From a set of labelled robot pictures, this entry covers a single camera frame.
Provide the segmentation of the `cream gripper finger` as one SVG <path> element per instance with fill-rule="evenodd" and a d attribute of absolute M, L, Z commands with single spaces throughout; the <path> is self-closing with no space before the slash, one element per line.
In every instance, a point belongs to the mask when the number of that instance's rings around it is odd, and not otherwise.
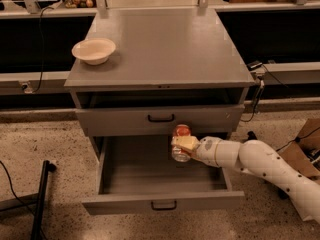
<path fill-rule="evenodd" d="M 195 136 L 174 136 L 171 145 L 187 152 L 193 152 L 199 147 L 200 142 Z"/>

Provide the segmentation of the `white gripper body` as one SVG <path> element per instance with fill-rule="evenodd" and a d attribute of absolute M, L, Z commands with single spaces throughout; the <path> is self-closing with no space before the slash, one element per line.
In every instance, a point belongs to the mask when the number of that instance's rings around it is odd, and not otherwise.
<path fill-rule="evenodd" d="M 204 163 L 205 165 L 218 167 L 216 161 L 216 151 L 220 138 L 217 137 L 204 137 L 200 140 L 200 144 L 195 153 L 195 159 Z"/>

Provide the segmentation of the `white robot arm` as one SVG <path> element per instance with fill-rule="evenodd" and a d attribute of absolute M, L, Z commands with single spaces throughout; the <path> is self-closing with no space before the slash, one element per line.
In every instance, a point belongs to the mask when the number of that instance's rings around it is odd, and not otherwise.
<path fill-rule="evenodd" d="M 320 223 L 320 185 L 293 169 L 266 143 L 176 136 L 171 145 L 208 166 L 232 169 L 272 183 L 290 197 L 300 213 Z"/>

